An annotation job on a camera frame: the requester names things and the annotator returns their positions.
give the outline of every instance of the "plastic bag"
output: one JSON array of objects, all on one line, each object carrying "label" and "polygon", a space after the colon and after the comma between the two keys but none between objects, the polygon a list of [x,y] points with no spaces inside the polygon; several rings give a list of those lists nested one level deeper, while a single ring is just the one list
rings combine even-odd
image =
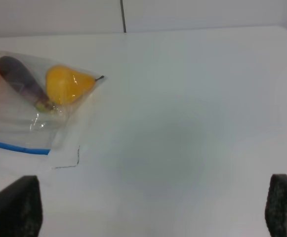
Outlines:
[{"label": "plastic bag", "polygon": [[0,148],[47,155],[54,137],[103,76],[0,52]]}]

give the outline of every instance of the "yellow pear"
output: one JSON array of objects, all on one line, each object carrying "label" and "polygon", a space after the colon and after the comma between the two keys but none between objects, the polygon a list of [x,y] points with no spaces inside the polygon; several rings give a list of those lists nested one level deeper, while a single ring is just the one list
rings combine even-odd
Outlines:
[{"label": "yellow pear", "polygon": [[96,81],[90,75],[57,65],[50,68],[46,74],[46,92],[54,103],[67,105],[92,90]]}]

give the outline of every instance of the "purple eggplant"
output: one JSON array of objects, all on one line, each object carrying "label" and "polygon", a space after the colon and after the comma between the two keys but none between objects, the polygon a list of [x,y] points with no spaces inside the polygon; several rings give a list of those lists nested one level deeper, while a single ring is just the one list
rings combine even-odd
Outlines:
[{"label": "purple eggplant", "polygon": [[37,83],[34,76],[18,59],[4,56],[0,58],[0,75],[21,96],[40,112],[50,112],[54,104]]}]

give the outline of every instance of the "blue zipper strip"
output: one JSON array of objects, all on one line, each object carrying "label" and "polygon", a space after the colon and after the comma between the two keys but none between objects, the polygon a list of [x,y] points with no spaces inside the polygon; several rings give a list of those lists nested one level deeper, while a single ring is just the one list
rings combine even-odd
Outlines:
[{"label": "blue zipper strip", "polygon": [[2,143],[2,142],[0,142],[0,148],[14,151],[14,152],[23,152],[23,153],[35,154],[35,155],[48,155],[50,152],[50,149],[29,149],[29,148],[24,148],[24,147],[17,147],[17,146]]}]

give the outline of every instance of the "white table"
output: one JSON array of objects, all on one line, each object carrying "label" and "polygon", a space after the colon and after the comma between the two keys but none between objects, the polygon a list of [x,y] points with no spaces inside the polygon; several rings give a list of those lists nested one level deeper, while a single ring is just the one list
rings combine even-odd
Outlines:
[{"label": "white table", "polygon": [[[0,50],[108,77],[79,165],[41,182],[41,236],[269,236],[270,177],[287,174],[286,30],[5,38]],[[29,167],[0,169],[0,189]]]}]

